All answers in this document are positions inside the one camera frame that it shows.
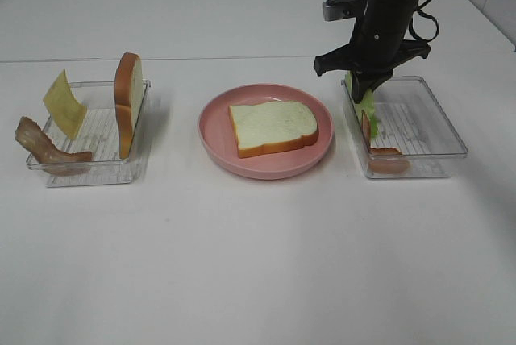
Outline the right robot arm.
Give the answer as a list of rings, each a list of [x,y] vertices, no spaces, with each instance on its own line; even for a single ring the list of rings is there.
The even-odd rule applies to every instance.
[[[378,75],[389,73],[416,56],[427,57],[430,46],[422,39],[405,40],[419,0],[326,0],[326,21],[356,20],[350,42],[314,60],[321,76],[334,70]]]

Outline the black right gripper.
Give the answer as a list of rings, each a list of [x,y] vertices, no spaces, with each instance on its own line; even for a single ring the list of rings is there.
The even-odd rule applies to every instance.
[[[352,72],[352,100],[363,101],[393,76],[398,65],[431,50],[421,39],[407,40],[409,22],[418,0],[368,0],[364,15],[355,19],[348,44],[316,56],[314,70],[321,76],[334,70]]]

